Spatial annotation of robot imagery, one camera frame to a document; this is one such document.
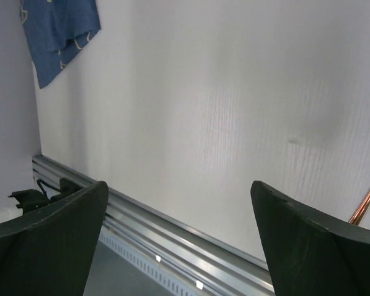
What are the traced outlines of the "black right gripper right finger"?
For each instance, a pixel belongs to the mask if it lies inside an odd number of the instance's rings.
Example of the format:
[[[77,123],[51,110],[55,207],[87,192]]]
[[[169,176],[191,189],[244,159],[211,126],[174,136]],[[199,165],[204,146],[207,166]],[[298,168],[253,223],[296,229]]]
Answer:
[[[370,230],[262,181],[250,196],[276,295],[370,295]]]

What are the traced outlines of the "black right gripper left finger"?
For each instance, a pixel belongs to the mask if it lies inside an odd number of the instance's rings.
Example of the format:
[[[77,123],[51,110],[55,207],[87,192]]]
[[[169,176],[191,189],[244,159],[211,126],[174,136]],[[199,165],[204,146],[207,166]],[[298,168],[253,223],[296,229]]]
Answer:
[[[108,197],[98,181],[0,223],[0,295],[83,295]]]

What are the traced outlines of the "copper fork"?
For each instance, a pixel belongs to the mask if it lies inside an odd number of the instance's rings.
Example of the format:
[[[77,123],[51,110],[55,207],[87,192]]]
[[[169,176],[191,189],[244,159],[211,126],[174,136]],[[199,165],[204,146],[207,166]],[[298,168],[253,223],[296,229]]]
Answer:
[[[360,205],[350,218],[349,223],[355,226],[359,226],[369,206],[370,206],[370,189],[368,190],[368,193],[366,194],[366,196],[364,197],[364,199],[362,200],[362,202],[360,203]]]

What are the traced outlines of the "blue cloth placemat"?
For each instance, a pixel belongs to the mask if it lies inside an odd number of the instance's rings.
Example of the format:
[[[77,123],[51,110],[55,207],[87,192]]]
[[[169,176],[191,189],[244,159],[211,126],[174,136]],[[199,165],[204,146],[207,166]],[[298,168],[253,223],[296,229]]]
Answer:
[[[41,89],[101,29],[95,0],[20,1],[19,14]]]

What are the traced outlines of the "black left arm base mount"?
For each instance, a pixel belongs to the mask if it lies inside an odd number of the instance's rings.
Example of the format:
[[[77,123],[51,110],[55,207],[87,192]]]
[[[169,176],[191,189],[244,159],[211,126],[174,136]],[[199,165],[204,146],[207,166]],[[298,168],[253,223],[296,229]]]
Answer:
[[[49,204],[53,204],[54,202],[62,200],[82,189],[81,186],[65,178],[60,178],[59,188],[50,185],[42,179],[37,179],[36,183],[40,191],[37,189],[27,189],[15,191],[8,196],[8,198],[14,198],[18,202],[16,207],[18,209],[22,209],[23,215],[43,208]],[[48,197],[45,187],[56,191],[57,194],[52,197]]]

